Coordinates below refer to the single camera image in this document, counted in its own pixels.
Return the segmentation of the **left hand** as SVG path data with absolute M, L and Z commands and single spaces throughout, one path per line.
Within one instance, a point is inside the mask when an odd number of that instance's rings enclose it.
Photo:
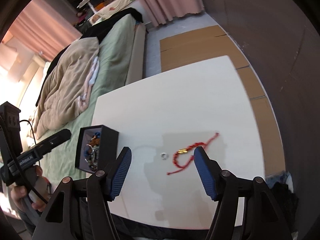
M 36 186 L 36 189 L 38 193 L 46 200 L 48 201 L 50 196 L 49 196 L 49 181 L 47 178 L 44 178 L 43 170 L 39 165 L 35 165 L 35 172 L 37 174 L 37 178 L 40 180 L 40 185 Z M 39 197 L 36 196 L 36 194 L 25 188 L 25 186 L 15 186 L 11 190 L 11 198 L 18 208 L 18 210 L 22 213 L 26 213 L 25 208 L 23 206 L 23 200 L 26 197 L 29 197 L 29 193 L 33 195 L 34 200 L 31 201 L 31 207 L 33 210 L 43 212 L 46 208 L 46 203 L 41 200 Z

